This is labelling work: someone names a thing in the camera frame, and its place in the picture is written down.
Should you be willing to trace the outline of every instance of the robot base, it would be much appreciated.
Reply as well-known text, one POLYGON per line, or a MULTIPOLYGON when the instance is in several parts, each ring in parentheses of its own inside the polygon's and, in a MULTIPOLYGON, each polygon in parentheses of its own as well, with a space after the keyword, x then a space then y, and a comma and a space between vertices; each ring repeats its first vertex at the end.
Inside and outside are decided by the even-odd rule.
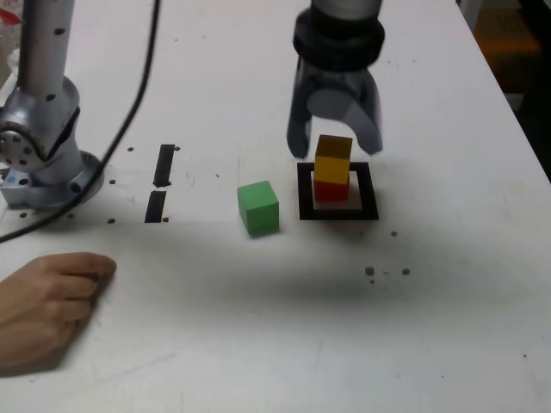
MULTIPOLYGON (((11 170, 0 187, 3 197, 8 202, 8 208, 44 210, 61 207, 72 200, 86 186, 100 166, 100 161, 95 156, 84 151, 80 153, 83 157, 83 170, 71 181, 58 185, 33 186, 30 174, 11 170)), ((97 194, 102 185, 103 176, 97 180, 83 202, 97 194)))

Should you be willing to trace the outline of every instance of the finger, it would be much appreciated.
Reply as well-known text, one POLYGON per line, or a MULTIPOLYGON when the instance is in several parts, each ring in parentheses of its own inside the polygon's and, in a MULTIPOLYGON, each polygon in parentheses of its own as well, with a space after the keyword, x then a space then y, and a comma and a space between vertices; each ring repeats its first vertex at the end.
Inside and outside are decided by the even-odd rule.
POLYGON ((48 267, 66 275, 95 275, 109 277, 115 273, 117 264, 108 256, 100 256, 90 252, 74 254, 59 254, 44 257, 48 267))
POLYGON ((60 299, 88 299, 97 289, 96 282, 83 277, 58 275, 55 282, 59 284, 56 290, 60 299))
POLYGON ((65 323, 58 335, 57 348, 63 348, 67 345, 67 343, 71 340, 76 328, 77 323, 74 321, 65 323))
POLYGON ((82 320, 89 316, 90 311, 88 301, 51 301, 44 306, 46 318, 56 323, 82 320))

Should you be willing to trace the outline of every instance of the white table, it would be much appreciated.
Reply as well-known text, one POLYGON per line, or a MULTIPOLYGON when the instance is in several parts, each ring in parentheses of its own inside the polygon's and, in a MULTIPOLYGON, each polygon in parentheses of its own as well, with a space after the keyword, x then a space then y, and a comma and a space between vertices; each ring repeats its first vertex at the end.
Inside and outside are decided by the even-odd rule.
MULTIPOLYGON (((134 98, 149 3, 77 3, 67 72, 85 150, 103 154, 134 98)), ((107 172, 117 183, 0 249, 2 276, 48 253, 119 263, 57 369, 0 379, 0 411, 551 409, 551 188, 455 0, 384 3, 381 220, 361 224, 298 219, 285 132, 306 4, 164 1, 151 88, 107 172), (145 225, 161 144, 182 147, 170 222, 145 225), (262 180, 282 233, 250 240, 236 189, 262 180)), ((353 158, 367 160, 357 146, 353 158)), ((1 230, 34 218, 19 214, 1 230)))

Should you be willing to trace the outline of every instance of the black square marker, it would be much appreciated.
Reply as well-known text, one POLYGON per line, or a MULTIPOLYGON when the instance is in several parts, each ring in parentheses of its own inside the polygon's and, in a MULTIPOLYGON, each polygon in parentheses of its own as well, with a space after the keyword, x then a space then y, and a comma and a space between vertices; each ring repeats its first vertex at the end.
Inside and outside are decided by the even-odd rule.
POLYGON ((373 221, 379 219, 368 163, 353 162, 350 164, 350 172, 356 172, 358 177, 362 209, 315 209, 312 191, 313 170, 314 163, 297 164, 301 221, 373 221))

